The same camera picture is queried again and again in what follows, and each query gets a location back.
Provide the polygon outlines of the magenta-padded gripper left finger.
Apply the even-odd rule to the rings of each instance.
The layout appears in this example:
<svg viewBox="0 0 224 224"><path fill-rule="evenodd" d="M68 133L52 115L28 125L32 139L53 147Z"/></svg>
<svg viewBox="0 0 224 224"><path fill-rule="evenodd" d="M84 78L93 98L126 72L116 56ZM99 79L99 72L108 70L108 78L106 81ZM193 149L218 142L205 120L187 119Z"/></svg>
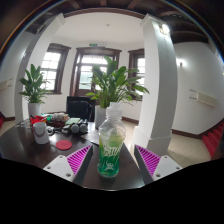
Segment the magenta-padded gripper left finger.
<svg viewBox="0 0 224 224"><path fill-rule="evenodd" d="M44 170L81 186L92 155L93 147L88 145L68 156L57 156Z"/></svg>

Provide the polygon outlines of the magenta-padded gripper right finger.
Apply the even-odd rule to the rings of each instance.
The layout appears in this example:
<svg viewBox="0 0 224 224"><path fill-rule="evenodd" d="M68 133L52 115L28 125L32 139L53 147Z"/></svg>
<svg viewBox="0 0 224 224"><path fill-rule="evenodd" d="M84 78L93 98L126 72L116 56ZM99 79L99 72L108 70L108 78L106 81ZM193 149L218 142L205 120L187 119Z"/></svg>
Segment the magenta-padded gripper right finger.
<svg viewBox="0 0 224 224"><path fill-rule="evenodd" d="M134 146L134 155L145 184L160 180L182 169L182 167L168 155L159 156L138 145Z"/></svg>

